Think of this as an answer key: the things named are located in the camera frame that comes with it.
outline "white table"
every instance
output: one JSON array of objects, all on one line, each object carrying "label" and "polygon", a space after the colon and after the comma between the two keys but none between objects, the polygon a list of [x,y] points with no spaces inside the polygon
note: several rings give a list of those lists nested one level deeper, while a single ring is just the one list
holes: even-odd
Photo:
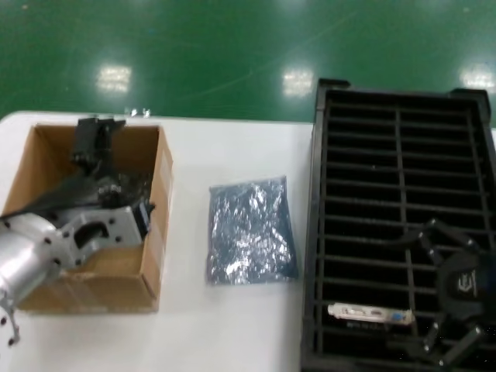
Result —
[{"label": "white table", "polygon": [[[29,128],[87,114],[18,112],[0,122],[0,206]],[[174,196],[160,311],[155,315],[19,315],[11,372],[293,372],[299,370],[302,285],[205,284],[208,188],[286,175],[300,267],[305,248],[308,123],[128,118],[160,124],[174,157]]]}]

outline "black grid tray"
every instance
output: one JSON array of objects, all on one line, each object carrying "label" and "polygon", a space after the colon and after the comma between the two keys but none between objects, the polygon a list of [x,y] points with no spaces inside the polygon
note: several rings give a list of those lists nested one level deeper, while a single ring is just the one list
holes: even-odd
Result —
[{"label": "black grid tray", "polygon": [[[445,95],[352,89],[320,81],[313,133],[301,368],[436,370],[394,341],[422,339],[438,309],[434,266],[384,241],[436,217],[495,248],[494,145],[485,91]],[[434,236],[444,256],[458,250]],[[412,309],[411,328],[357,328],[334,302]],[[496,370],[496,326],[456,370]],[[453,327],[449,349],[467,330]]]}]

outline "robotic arm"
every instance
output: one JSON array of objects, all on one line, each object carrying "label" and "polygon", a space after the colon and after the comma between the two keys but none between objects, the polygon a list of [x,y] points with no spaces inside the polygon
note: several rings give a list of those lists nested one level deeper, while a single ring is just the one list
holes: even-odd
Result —
[{"label": "robotic arm", "polygon": [[[449,238],[461,250],[443,258],[432,244],[433,233]],[[486,338],[483,324],[496,320],[496,254],[482,250],[469,236],[438,219],[407,232],[390,244],[399,249],[423,250],[437,269],[440,311],[423,341],[403,347],[414,359],[445,369],[455,367]],[[467,329],[466,335],[442,353],[439,338],[447,329],[460,325]]]},{"label": "robotic arm", "polygon": [[71,155],[79,171],[0,217],[0,343],[19,341],[14,308],[36,287],[99,250],[144,241],[154,205],[120,182],[112,162],[112,134],[124,125],[80,120]]}]

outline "green floor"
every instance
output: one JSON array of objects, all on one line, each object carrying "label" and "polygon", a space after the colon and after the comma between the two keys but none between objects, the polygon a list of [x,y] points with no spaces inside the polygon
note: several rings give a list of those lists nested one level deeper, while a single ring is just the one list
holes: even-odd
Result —
[{"label": "green floor", "polygon": [[496,91],[492,0],[0,0],[0,16],[0,117],[310,122],[322,77]]}]

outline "cardboard box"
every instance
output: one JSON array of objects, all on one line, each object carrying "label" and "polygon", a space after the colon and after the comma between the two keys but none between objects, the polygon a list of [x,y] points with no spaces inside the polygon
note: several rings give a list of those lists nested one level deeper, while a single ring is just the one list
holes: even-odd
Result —
[{"label": "cardboard box", "polygon": [[[37,288],[19,306],[41,313],[153,312],[160,282],[172,193],[172,156],[159,126],[125,126],[112,140],[119,172],[152,173],[151,231],[142,246],[96,253],[81,268]],[[70,163],[73,126],[35,126],[29,132],[4,214],[54,188],[76,168]]]}]

